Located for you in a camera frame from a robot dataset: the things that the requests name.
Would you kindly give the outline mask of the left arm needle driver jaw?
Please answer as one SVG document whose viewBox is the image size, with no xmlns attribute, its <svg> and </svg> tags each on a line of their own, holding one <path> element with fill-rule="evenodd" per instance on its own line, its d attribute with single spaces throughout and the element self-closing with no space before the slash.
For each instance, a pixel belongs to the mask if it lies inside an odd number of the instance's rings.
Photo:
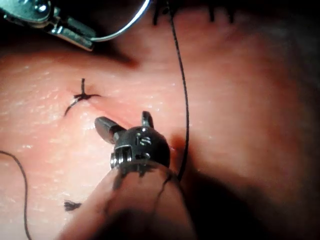
<svg viewBox="0 0 320 240">
<path fill-rule="evenodd" d="M 94 38 L 97 35 L 96 31 L 93 28 L 85 25 L 84 23 L 76 20 L 71 16 L 63 17 L 61 19 L 61 22 L 65 28 L 65 30 L 63 31 L 64 38 L 69 39 L 74 34 L 85 36 L 88 38 Z"/>
<path fill-rule="evenodd" d="M 94 48 L 90 40 L 64 26 L 55 27 L 49 33 L 86 51 L 91 52 Z"/>
</svg>

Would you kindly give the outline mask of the right arm needle driver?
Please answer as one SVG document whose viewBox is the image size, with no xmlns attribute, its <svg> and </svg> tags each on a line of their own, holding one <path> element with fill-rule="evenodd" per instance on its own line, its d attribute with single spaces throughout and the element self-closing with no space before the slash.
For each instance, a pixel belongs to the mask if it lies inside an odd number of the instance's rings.
<svg viewBox="0 0 320 240">
<path fill-rule="evenodd" d="M 110 128 L 110 141 L 114 144 L 110 155 L 112 169 L 128 166 L 131 171 L 146 173 L 158 163 L 169 167 L 170 147 L 166 138 L 150 126 L 135 126 L 129 129 L 116 125 Z"/>
</svg>

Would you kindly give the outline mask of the left arm needle driver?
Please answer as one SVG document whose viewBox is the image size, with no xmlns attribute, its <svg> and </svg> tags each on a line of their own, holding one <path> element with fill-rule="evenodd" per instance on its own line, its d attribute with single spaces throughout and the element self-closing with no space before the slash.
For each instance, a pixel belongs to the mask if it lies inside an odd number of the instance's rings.
<svg viewBox="0 0 320 240">
<path fill-rule="evenodd" d="M 51 0 L 0 0 L 0 15 L 16 25 L 60 33 L 60 9 Z"/>
</svg>

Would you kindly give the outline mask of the right arm needle driver jaw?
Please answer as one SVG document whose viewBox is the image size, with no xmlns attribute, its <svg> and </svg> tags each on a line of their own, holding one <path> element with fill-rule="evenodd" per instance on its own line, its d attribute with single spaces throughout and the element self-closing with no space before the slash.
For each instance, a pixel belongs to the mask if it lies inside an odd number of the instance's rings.
<svg viewBox="0 0 320 240">
<path fill-rule="evenodd" d="M 154 128 L 154 121 L 151 113 L 149 111 L 143 111 L 141 114 L 141 125 L 144 128 Z"/>
<path fill-rule="evenodd" d="M 126 129 L 113 120 L 100 116 L 94 120 L 95 130 L 107 143 L 115 145 Z"/>
</svg>

